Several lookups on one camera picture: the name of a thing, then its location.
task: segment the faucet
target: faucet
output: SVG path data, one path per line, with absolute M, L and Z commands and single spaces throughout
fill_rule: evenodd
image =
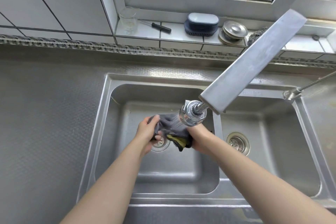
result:
M 181 122 L 189 127 L 200 124 L 208 108 L 220 115 L 306 21 L 298 12 L 288 10 L 200 94 L 201 101 L 185 101 L 179 112 Z
M 296 87 L 292 90 L 286 90 L 284 93 L 283 93 L 283 98 L 285 99 L 285 101 L 289 102 L 289 103 L 293 103 L 295 99 L 297 98 L 300 98 L 302 95 L 302 91 L 321 82 L 321 81 L 324 81 L 325 79 L 328 79 L 329 77 L 332 77 L 333 75 L 336 74 L 336 71 L 316 80 L 315 82 L 312 82 L 304 87 Z

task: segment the black screwdriver handle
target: black screwdriver handle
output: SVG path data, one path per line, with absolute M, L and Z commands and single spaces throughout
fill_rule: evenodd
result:
M 171 32 L 171 28 L 167 28 L 167 27 L 164 27 L 164 26 L 155 24 L 154 22 L 152 23 L 152 27 L 153 27 L 153 28 L 156 28 L 156 29 L 158 29 L 158 30 L 162 30 L 162 31 L 164 31 L 164 32 L 166 32 L 166 33 L 168 33 L 168 34 L 170 34 L 170 32 Z

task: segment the double sink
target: double sink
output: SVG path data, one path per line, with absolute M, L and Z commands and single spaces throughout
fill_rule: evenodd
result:
M 108 74 L 100 101 L 78 200 L 133 139 L 144 117 L 179 111 L 197 100 L 210 82 Z M 209 131 L 272 174 L 313 199 L 334 199 L 333 184 L 301 99 L 288 103 L 288 86 L 250 84 L 226 109 L 209 109 Z M 247 205 L 243 196 L 210 157 L 170 141 L 152 147 L 141 163 L 133 205 Z

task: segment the stainless steel countertop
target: stainless steel countertop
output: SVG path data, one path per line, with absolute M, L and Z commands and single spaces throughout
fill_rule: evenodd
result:
M 114 61 L 113 57 L 95 63 L 68 60 L 64 55 L 55 57 L 51 54 L 54 52 L 47 48 L 0 47 L 0 160 L 4 163 L 0 170 L 1 223 L 58 223 L 73 207 L 107 73 L 141 73 L 149 77 L 210 82 L 223 71 L 203 69 L 202 61 L 197 68 L 121 62 L 122 59 Z M 59 52 L 80 54 L 70 50 Z M 306 73 L 315 71 L 306 69 Z M 303 86 L 317 78 L 307 74 L 262 72 L 252 83 Z M 336 78 L 329 78 L 307 89 L 302 98 L 333 183 L 336 179 L 335 93 Z M 236 208 L 157 204 L 131 205 L 125 223 L 240 224 L 260 223 L 260 220 L 248 205 Z

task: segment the metal drain cover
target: metal drain cover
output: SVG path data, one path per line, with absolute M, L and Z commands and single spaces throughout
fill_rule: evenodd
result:
M 160 152 L 168 148 L 170 141 L 166 138 L 152 145 L 152 151 Z
M 233 132 L 229 134 L 226 142 L 245 156 L 250 152 L 250 143 L 242 133 Z

